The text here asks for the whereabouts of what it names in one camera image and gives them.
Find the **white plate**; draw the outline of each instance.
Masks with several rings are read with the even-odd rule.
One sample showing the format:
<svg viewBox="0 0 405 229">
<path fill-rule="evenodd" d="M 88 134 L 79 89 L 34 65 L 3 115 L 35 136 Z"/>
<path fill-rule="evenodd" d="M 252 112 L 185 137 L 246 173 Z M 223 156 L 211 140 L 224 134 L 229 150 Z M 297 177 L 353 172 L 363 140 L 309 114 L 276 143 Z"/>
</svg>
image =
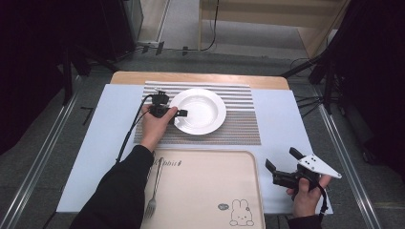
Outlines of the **white plate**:
<svg viewBox="0 0 405 229">
<path fill-rule="evenodd" d="M 175 126 L 191 135 L 206 135 L 225 121 L 226 106 L 215 93 L 205 89 L 190 89 L 176 95 L 171 107 L 188 111 L 187 117 L 176 117 Z"/>
</svg>

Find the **table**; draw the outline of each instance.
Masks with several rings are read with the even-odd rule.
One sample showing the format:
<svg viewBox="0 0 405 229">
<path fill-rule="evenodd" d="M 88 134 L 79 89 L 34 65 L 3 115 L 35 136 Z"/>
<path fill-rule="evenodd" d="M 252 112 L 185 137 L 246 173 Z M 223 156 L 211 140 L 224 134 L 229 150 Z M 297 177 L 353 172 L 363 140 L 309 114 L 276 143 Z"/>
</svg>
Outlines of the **table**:
<svg viewBox="0 0 405 229">
<path fill-rule="evenodd" d="M 292 201 L 286 195 L 286 188 L 272 184 L 271 173 L 265 166 L 266 158 L 270 159 L 280 171 L 292 172 L 296 169 L 297 161 L 288 153 L 289 147 L 293 146 L 304 155 L 311 155 L 313 152 L 294 96 L 283 77 L 138 72 L 115 73 L 111 85 L 106 85 L 57 212 L 79 211 L 96 189 L 101 177 L 114 165 L 116 153 L 125 137 L 127 127 L 134 118 L 132 113 L 140 104 L 145 81 L 249 84 L 262 144 L 253 146 L 198 145 L 198 147 L 205 150 L 246 150 L 251 152 L 257 162 L 264 213 L 272 215 L 291 213 Z M 123 158 L 133 146 L 134 143 L 128 143 Z M 159 147 L 196 149 L 196 145 L 181 144 L 160 145 Z M 93 162 L 91 169 L 89 169 L 89 161 Z"/>
<path fill-rule="evenodd" d="M 218 20 L 298 27 L 309 58 L 338 29 L 350 0 L 221 0 Z M 199 49 L 203 20 L 214 20 L 217 1 L 200 0 Z"/>
</svg>

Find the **wooden tray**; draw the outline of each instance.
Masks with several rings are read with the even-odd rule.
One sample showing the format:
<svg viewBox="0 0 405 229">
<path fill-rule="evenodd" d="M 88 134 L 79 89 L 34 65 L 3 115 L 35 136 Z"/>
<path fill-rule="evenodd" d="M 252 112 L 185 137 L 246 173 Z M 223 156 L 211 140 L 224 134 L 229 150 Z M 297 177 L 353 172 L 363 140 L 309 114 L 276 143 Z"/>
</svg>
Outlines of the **wooden tray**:
<svg viewBox="0 0 405 229">
<path fill-rule="evenodd" d="M 142 229 L 266 228 L 252 153 L 156 150 L 145 205 L 153 195 L 161 156 L 165 163 L 156 195 L 158 207 L 143 221 Z"/>
</svg>

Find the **gray floor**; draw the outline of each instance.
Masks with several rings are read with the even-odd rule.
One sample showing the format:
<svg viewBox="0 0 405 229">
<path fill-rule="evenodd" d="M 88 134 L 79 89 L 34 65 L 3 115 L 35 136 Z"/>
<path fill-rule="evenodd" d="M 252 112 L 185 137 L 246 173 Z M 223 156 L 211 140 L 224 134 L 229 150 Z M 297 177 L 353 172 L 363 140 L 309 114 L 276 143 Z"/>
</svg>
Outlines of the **gray floor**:
<svg viewBox="0 0 405 229">
<path fill-rule="evenodd" d="M 163 32 L 162 38 L 166 37 L 167 44 L 170 45 L 170 35 L 166 34 Z M 189 39 L 185 37 L 187 34 L 180 33 L 180 37 Z M 276 32 L 273 37 L 278 37 L 275 38 L 276 40 L 283 40 L 281 37 L 284 35 Z M 303 51 L 302 47 L 299 48 L 301 45 L 297 43 L 299 41 L 297 37 L 290 39 L 289 44 L 279 47 L 277 52 L 282 53 L 279 55 L 272 55 L 272 52 L 268 54 L 256 52 L 257 54 L 250 53 L 248 56 L 236 55 L 239 53 L 232 52 L 231 48 L 228 50 L 231 54 L 190 52 L 186 56 L 182 56 L 181 52 L 163 51 L 161 55 L 155 55 L 150 51 L 145 54 L 137 52 L 129 55 L 118 62 L 117 65 L 124 71 L 278 75 L 299 64 L 301 60 L 295 62 L 294 60 L 303 57 L 302 54 L 289 52 L 291 49 L 296 49 L 299 52 Z M 238 42 L 231 44 L 238 47 Z M 300 77 L 293 76 L 288 80 L 294 94 L 314 96 L 314 90 L 307 80 L 309 72 L 304 71 L 299 73 Z M 89 122 L 83 125 L 88 111 L 81 109 L 81 107 L 96 107 L 102 89 L 105 84 L 109 83 L 111 76 L 112 73 L 104 67 L 93 66 L 89 77 L 82 77 L 80 82 L 77 83 L 78 86 L 75 91 L 78 92 L 78 95 L 75 105 L 53 146 L 46 166 L 30 194 L 30 198 L 15 228 L 41 228 L 55 210 L 63 185 L 68 179 L 75 163 L 75 157 L 89 126 Z M 34 121 L 18 144 L 0 156 L 1 218 L 6 215 L 14 195 L 41 150 L 48 132 L 62 109 L 62 101 L 63 91 L 51 101 L 46 110 Z M 332 113 L 332 118 L 344 140 L 355 170 L 359 174 L 378 215 L 381 227 L 401 227 L 400 225 L 405 224 L 405 218 L 403 218 L 405 185 L 399 175 L 384 165 L 372 166 L 365 163 L 351 126 L 345 117 L 339 113 L 335 105 L 332 106 Z M 303 121 L 313 151 L 336 170 L 343 172 L 342 164 L 330 139 L 330 134 L 320 110 L 310 113 L 303 118 Z M 329 196 L 334 214 L 324 218 L 324 228 L 367 228 L 348 178 L 345 177 L 345 174 L 343 175 L 342 179 L 334 179 L 330 184 Z M 74 216 L 71 214 L 56 214 L 48 228 L 68 228 Z M 287 228 L 285 219 L 280 217 L 279 220 L 281 223 L 280 228 Z M 277 227 L 277 217 L 267 216 L 266 228 Z"/>
</svg>

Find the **striped placemat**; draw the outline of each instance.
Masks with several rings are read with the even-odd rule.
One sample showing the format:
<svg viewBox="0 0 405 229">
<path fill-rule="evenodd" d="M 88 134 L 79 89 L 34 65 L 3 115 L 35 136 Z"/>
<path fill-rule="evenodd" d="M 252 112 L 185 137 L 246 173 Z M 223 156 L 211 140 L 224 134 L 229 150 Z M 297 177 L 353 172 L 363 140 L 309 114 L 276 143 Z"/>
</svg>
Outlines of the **striped placemat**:
<svg viewBox="0 0 405 229">
<path fill-rule="evenodd" d="M 207 135 L 190 135 L 169 125 L 166 134 L 160 141 L 162 144 L 197 144 L 197 145 L 261 145 L 256 113 L 250 87 L 243 84 L 219 83 L 182 83 L 147 81 L 143 96 L 155 94 L 162 90 L 171 100 L 182 91 L 200 88 L 217 94 L 226 106 L 224 124 L 216 131 Z M 135 142 L 140 142 L 141 125 L 137 125 Z"/>
</svg>

